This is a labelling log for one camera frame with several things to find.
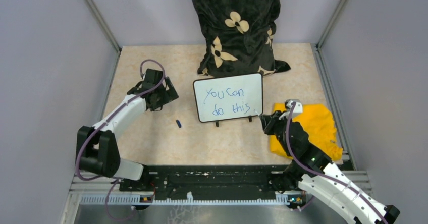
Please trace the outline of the blue marker cap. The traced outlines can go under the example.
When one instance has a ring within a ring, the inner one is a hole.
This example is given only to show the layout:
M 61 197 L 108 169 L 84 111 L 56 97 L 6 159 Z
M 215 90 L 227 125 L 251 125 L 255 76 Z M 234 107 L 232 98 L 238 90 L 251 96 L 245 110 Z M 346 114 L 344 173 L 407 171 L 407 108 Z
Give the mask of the blue marker cap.
M 179 120 L 176 120 L 176 124 L 177 124 L 178 128 L 182 128 L 182 124 Z

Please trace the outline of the white whiteboard black frame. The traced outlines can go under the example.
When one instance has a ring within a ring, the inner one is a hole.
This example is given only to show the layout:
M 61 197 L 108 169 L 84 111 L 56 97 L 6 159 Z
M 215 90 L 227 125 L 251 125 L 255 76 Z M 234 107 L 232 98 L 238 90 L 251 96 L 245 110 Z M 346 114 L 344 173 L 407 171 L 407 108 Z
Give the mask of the white whiteboard black frame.
M 252 119 L 254 109 L 263 113 L 261 73 L 195 80 L 193 92 L 201 123 Z

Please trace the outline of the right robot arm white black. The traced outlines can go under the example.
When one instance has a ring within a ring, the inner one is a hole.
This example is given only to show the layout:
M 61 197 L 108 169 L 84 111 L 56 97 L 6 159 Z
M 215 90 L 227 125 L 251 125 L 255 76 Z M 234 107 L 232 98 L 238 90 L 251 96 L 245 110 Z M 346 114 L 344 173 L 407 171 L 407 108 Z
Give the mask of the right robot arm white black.
M 280 174 L 270 175 L 277 192 L 301 190 L 315 197 L 347 223 L 395 223 L 400 210 L 384 205 L 349 179 L 326 153 L 310 143 L 299 122 L 277 110 L 260 115 L 263 132 L 276 138 L 292 162 Z

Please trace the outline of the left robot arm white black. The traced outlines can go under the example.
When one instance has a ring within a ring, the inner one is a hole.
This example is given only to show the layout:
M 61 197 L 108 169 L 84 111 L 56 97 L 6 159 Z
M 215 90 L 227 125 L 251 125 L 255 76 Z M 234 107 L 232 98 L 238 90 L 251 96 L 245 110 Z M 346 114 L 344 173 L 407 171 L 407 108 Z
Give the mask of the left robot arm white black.
M 150 187 L 144 165 L 121 158 L 117 141 L 146 111 L 159 111 L 179 96 L 163 70 L 147 69 L 142 81 L 107 117 L 77 133 L 75 174 L 84 181 L 100 177 L 128 179 L 140 191 Z

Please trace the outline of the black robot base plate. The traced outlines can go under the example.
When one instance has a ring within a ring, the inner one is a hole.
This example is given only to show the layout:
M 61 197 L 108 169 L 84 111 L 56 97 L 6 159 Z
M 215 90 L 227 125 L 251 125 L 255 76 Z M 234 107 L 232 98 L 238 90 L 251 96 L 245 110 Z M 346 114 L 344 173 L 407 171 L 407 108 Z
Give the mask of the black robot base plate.
M 283 174 L 286 165 L 151 165 L 140 180 L 122 180 L 122 192 L 154 192 L 155 200 L 256 201 L 279 195 L 308 197 Z

